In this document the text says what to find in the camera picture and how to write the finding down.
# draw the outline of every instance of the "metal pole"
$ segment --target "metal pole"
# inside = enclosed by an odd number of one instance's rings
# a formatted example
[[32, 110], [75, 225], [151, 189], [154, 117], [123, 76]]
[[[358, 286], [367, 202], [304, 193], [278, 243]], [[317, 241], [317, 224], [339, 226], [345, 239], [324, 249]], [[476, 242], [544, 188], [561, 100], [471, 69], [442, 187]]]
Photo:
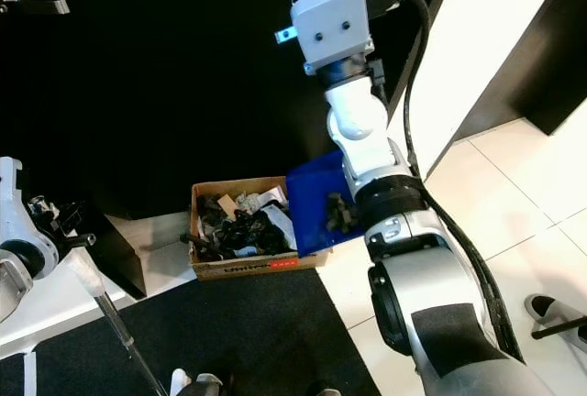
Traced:
[[541, 339], [545, 336], [555, 335], [566, 330], [581, 327], [582, 325], [587, 325], [587, 315], [582, 316], [581, 318], [577, 318], [576, 320], [571, 320], [566, 323], [553, 325], [551, 327], [547, 327], [546, 329], [537, 330], [536, 332], [532, 332], [532, 337], [534, 339]]
[[155, 375], [150, 371], [145, 359], [143, 359], [143, 356], [138, 352], [138, 349], [135, 346], [135, 340], [130, 335], [127, 326], [120, 318], [120, 314], [116, 310], [116, 307], [113, 305], [108, 294], [104, 293], [103, 295], [94, 298], [100, 309], [102, 309], [106, 320], [108, 320], [108, 323], [110, 323], [110, 326], [115, 331], [116, 336], [118, 336], [122, 345], [127, 349], [130, 358], [135, 362], [142, 375], [155, 391], [155, 394], [158, 396], [168, 396], [167, 391], [165, 391], [161, 383], [155, 378]]

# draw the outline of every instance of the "white wall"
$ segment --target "white wall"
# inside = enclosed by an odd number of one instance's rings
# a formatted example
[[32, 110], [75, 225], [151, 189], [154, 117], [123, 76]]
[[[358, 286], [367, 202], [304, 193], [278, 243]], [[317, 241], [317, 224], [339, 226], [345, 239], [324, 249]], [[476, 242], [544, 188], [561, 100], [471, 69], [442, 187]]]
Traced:
[[[449, 143], [543, 2], [443, 1], [412, 93], [412, 137], [423, 174]], [[402, 110], [399, 104], [390, 133], [405, 151]]]

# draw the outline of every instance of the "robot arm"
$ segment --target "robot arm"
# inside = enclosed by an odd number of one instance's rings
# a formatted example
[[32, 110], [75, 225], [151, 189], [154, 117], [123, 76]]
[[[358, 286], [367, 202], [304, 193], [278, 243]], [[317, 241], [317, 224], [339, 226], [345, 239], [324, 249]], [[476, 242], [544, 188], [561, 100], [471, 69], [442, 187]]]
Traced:
[[413, 357], [429, 395], [552, 394], [485, 333], [477, 275], [413, 174], [415, 164], [411, 169], [387, 137], [387, 113], [371, 94], [365, 59], [374, 50], [366, 0], [292, 1], [293, 26], [276, 36], [297, 35], [306, 74], [325, 88], [328, 133], [343, 151], [343, 171], [367, 229], [383, 340]]

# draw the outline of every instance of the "black wall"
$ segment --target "black wall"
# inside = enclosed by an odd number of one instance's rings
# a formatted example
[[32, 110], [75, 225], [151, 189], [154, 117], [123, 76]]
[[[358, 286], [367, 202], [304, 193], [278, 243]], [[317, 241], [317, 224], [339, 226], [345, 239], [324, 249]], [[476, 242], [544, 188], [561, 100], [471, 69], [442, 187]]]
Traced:
[[526, 116], [552, 133], [587, 98], [587, 0], [545, 0], [455, 139]]
[[[0, 19], [0, 155], [33, 190], [128, 217], [187, 208], [194, 182], [284, 174], [331, 149], [327, 104], [289, 0], [67, 0], [69, 16]], [[418, 30], [375, 21], [393, 93]]]

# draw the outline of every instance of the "black cable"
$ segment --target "black cable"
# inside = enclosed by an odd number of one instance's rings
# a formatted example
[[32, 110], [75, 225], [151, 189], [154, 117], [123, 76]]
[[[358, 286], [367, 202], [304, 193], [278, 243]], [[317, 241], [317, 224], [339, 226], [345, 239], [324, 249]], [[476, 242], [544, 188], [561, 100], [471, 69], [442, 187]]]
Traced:
[[[421, 179], [420, 169], [417, 163], [417, 156], [415, 154], [414, 142], [412, 141], [412, 131], [410, 129], [410, 98], [412, 96], [412, 87], [417, 75], [418, 68], [424, 57], [428, 37], [430, 34], [431, 19], [428, 12], [426, 0], [407, 0], [417, 8], [420, 17], [421, 29], [418, 50], [415, 55], [414, 65], [408, 76], [407, 85], [405, 87], [404, 97], [404, 134], [405, 144], [407, 146], [407, 160], [412, 167], [414, 175]], [[479, 279], [482, 288], [483, 298], [487, 303], [487, 310], [490, 315], [495, 337], [499, 347], [507, 354], [524, 363], [522, 352], [515, 339], [514, 329], [510, 321], [507, 310], [505, 309], [502, 294], [497, 287], [497, 283], [487, 264], [479, 254], [477, 248], [469, 240], [460, 226], [450, 217], [450, 215], [437, 203], [432, 195], [426, 190], [423, 190], [423, 195], [427, 203], [437, 212], [440, 219], [445, 223], [449, 232], [457, 239], [462, 246], [465, 254], [469, 258], [475, 274]]]

